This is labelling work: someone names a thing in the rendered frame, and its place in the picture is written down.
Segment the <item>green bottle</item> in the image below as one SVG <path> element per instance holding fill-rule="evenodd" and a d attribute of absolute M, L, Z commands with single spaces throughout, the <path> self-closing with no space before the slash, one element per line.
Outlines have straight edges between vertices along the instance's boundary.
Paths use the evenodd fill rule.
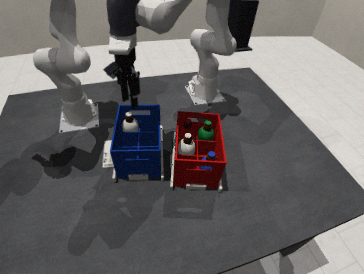
<path fill-rule="evenodd" d="M 198 131 L 198 140 L 213 141 L 214 131 L 211 126 L 212 124 L 210 121 L 205 121 L 204 126 L 202 126 Z"/>

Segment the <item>blue plastic crate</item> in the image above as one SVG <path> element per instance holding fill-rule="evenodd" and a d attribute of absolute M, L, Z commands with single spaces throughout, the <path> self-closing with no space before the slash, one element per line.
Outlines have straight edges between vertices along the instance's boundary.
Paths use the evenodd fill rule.
<path fill-rule="evenodd" d="M 150 110 L 150 114 L 132 114 L 139 132 L 123 132 L 126 113 L 140 110 Z M 119 105 L 110 154 L 117 178 L 129 178 L 129 174 L 161 178 L 160 105 L 138 105 L 134 109 L 131 105 Z"/>

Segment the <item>white paper pick list strip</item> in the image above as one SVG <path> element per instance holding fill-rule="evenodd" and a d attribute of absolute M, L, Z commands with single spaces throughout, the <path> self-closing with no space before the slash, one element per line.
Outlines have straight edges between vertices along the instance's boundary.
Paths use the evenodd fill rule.
<path fill-rule="evenodd" d="M 110 147 L 112 140 L 105 141 L 104 143 L 104 155 L 103 155 L 103 168 L 104 167 L 114 167 L 112 158 L 110 155 Z"/>

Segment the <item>red plastic crate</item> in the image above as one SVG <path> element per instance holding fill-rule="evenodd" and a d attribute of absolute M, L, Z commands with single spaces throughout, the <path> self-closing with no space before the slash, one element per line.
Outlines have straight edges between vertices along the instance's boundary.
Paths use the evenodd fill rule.
<path fill-rule="evenodd" d="M 198 140 L 198 131 L 204 126 L 204 123 L 192 122 L 192 126 L 195 129 L 195 137 L 193 140 L 195 143 L 195 154 L 179 155 L 177 154 L 178 144 L 182 140 L 178 139 L 179 129 L 184 125 L 184 121 L 187 118 L 201 118 L 211 121 L 214 138 L 213 141 Z M 210 151 L 215 153 L 217 161 L 201 160 Z M 212 167 L 212 170 L 201 170 L 199 166 Z M 178 111 L 173 186 L 186 187 L 186 184 L 205 184 L 206 188 L 218 188 L 225 166 L 226 156 L 220 115 Z"/>

